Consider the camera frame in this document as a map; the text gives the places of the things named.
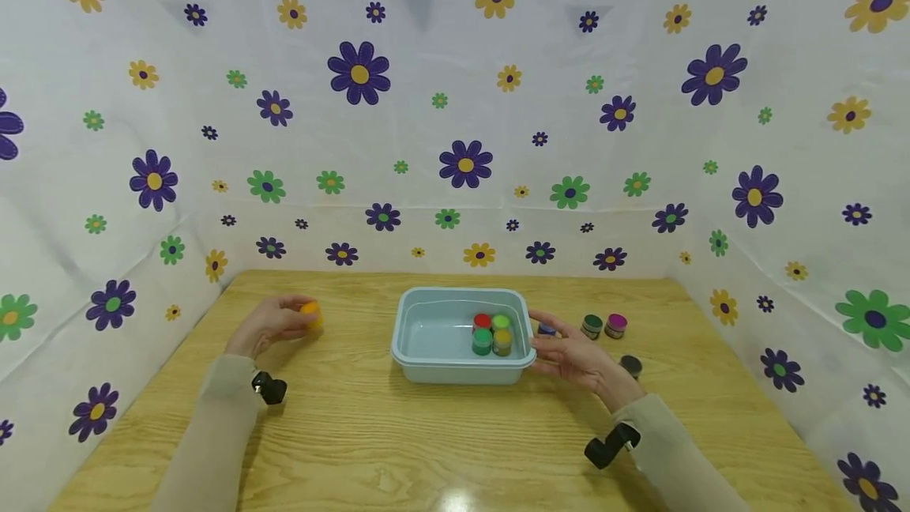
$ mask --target wood grain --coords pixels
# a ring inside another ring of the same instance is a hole
[[[641,384],[664,398],[753,510],[850,510],[669,280],[289,271],[234,279],[51,510],[147,510],[205,369],[246,313],[281,292],[319,298],[325,332],[259,360],[290,387],[283,411],[264,410],[247,447],[239,510],[659,510],[628,454],[604,471],[583,456],[611,423],[591,394],[529,371],[507,387],[405,380],[389,343],[397,300],[418,285],[515,289],[530,307],[576,324],[587,313],[623,313],[626,336],[598,343],[641,359]],[[493,435],[505,448],[486,441]]]

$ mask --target flower-patterned backdrop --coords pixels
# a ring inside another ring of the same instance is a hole
[[[249,268],[674,277],[910,510],[909,3],[0,2],[5,510]]]

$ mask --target hand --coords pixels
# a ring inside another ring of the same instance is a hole
[[[276,340],[294,340],[305,337],[309,325],[316,322],[316,314],[299,312],[304,303],[316,299],[302,295],[282,295],[263,299],[253,312],[241,322],[234,336],[227,341],[225,354],[235,354],[256,359]]]
[[[581,329],[569,326],[549,313],[528,311],[528,314],[562,336],[532,339],[531,344],[537,349],[537,360],[532,366],[534,370],[557,375],[591,390],[610,412],[645,397],[645,391],[635,378],[587,338]]]

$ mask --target light blue plastic basin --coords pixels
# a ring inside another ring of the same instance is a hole
[[[478,313],[509,316],[513,349],[508,356],[474,354],[472,328]],[[391,354],[412,382],[509,385],[537,357],[532,336],[525,298],[515,291],[414,287],[399,301]]]

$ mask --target sleeve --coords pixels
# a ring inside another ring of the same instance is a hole
[[[631,457],[672,512],[749,510],[654,393],[618,410],[613,421],[628,423],[641,434]]]
[[[152,501],[152,512],[234,512],[246,443],[261,406],[256,366],[222,355],[209,368],[196,409]]]

